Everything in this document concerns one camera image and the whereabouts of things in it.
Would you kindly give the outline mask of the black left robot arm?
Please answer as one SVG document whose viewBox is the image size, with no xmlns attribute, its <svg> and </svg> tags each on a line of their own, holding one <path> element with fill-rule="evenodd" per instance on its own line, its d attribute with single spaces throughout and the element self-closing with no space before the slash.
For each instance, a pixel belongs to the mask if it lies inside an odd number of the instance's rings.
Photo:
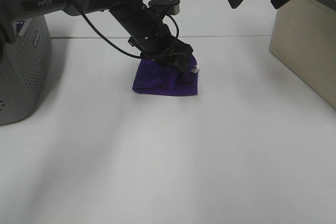
<svg viewBox="0 0 336 224">
<path fill-rule="evenodd" d="M 140 59 L 161 66 L 173 65 L 188 72 L 192 47 L 172 35 L 164 23 L 180 11 L 180 0 L 1 0 L 1 45 L 16 41 L 16 22 L 57 11 L 69 16 L 109 11 L 128 32 L 131 46 L 140 50 Z"/>
</svg>

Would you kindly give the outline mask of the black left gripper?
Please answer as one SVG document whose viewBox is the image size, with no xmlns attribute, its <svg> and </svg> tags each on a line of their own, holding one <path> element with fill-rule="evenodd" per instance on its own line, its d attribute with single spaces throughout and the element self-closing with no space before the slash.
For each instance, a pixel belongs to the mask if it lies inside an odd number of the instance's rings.
<svg viewBox="0 0 336 224">
<path fill-rule="evenodd" d="M 146 54 L 144 52 L 141 52 L 140 54 L 141 59 L 150 60 L 161 67 L 172 66 L 182 73 L 190 71 L 192 56 L 193 48 L 191 45 L 186 44 L 179 39 L 172 48 L 172 51 L 168 50 L 161 54 Z"/>
</svg>

